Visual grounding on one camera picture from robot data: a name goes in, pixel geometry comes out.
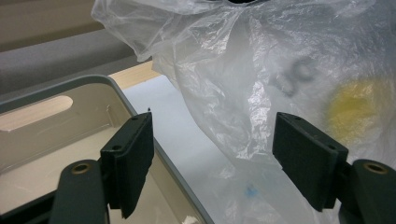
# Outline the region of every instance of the yellow object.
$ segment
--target yellow object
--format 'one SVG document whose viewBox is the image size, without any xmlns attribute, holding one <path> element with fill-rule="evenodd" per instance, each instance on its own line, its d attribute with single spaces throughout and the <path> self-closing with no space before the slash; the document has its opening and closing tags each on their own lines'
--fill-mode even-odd
<svg viewBox="0 0 396 224">
<path fill-rule="evenodd" d="M 338 88 L 328 112 L 332 137 L 344 145 L 363 138 L 378 125 L 384 103 L 390 103 L 390 90 L 382 79 L 354 80 Z"/>
</svg>

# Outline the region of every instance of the beige plastic bin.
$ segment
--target beige plastic bin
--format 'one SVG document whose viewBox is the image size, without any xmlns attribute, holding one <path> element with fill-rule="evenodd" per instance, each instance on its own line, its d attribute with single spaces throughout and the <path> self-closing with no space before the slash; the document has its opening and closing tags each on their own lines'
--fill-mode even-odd
<svg viewBox="0 0 396 224">
<path fill-rule="evenodd" d="M 115 82 L 86 76 L 0 104 L 0 214 L 57 188 L 62 169 L 97 160 L 134 110 Z M 156 152 L 134 213 L 111 223 L 213 223 L 172 162 Z"/>
</svg>

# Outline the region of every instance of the table surface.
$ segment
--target table surface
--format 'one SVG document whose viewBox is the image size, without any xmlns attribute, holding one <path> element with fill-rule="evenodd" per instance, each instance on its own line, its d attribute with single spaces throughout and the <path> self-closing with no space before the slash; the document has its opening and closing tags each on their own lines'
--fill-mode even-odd
<svg viewBox="0 0 396 224">
<path fill-rule="evenodd" d="M 160 74 L 151 70 L 152 62 L 141 63 L 137 66 L 110 75 L 122 90 L 147 81 Z"/>
</svg>

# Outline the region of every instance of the clear plastic bag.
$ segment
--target clear plastic bag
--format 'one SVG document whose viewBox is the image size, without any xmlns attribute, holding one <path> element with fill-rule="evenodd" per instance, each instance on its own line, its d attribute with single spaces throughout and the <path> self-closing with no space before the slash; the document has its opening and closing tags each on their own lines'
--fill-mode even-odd
<svg viewBox="0 0 396 224">
<path fill-rule="evenodd" d="M 277 165 L 271 151 L 278 111 L 340 141 L 350 161 L 396 168 L 394 1 L 215 1 L 197 11 L 151 2 L 96 0 L 92 16 L 140 61 L 152 56 L 154 69 L 180 89 L 196 123 L 238 171 L 231 176 L 259 192 L 262 207 L 271 208 L 262 214 L 279 217 L 262 218 L 228 194 L 222 205 L 234 210 L 225 223 L 336 220 L 336 211 L 312 212 Z"/>
<path fill-rule="evenodd" d="M 222 5 L 222 0 L 134 0 L 130 2 L 182 15 L 198 14 Z"/>
</svg>

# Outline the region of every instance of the white plastic bag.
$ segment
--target white plastic bag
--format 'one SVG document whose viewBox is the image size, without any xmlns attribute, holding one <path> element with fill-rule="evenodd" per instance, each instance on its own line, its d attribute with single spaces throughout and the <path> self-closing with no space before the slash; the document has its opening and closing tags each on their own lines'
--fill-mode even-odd
<svg viewBox="0 0 396 224">
<path fill-rule="evenodd" d="M 159 0 L 96 0 L 92 16 L 140 61 L 152 56 L 154 69 L 180 89 L 196 123 L 237 170 L 217 179 L 243 180 L 245 190 L 258 191 L 253 198 L 262 197 L 267 210 L 260 213 L 252 198 L 245 195 L 251 206 L 242 206 L 228 192 L 221 206 L 232 212 L 224 222 L 336 220 L 336 211 L 313 213 L 277 165 L 271 147 L 278 111 L 340 141 L 350 161 L 396 168 L 393 1 L 188 2 L 198 10 Z M 219 201 L 227 197 L 219 192 Z"/>
</svg>

